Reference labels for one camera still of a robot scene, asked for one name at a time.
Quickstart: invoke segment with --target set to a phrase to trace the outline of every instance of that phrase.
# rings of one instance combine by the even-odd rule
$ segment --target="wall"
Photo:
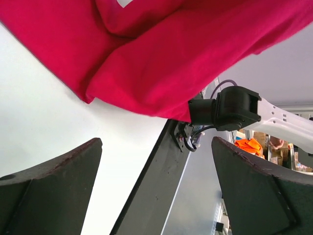
[[[275,105],[313,106],[313,24],[220,75],[259,92]]]

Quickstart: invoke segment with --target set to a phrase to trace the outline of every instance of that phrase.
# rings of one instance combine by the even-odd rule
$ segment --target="robotic arm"
[[[211,125],[218,131],[260,131],[313,154],[312,121],[282,110],[244,87],[227,87],[216,99],[191,100],[189,110],[194,125]]]

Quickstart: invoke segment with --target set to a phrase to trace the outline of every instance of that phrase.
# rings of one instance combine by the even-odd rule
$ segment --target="white surface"
[[[313,24],[260,55],[251,55],[220,75],[260,93],[277,106],[313,106]]]
[[[308,153],[313,153],[313,122],[280,109],[262,98],[258,101],[261,121],[246,130],[260,131],[291,142]]]
[[[83,235],[110,233],[165,122],[83,103],[0,25],[0,177],[100,137]]]

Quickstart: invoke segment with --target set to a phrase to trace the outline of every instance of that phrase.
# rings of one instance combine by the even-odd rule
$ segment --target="red shirt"
[[[83,101],[190,121],[189,99],[311,23],[313,0],[1,0],[0,20]]]

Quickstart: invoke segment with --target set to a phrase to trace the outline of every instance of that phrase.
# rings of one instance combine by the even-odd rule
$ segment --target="red cloth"
[[[221,72],[313,21],[313,0],[0,0],[0,20],[83,101],[190,121]]]

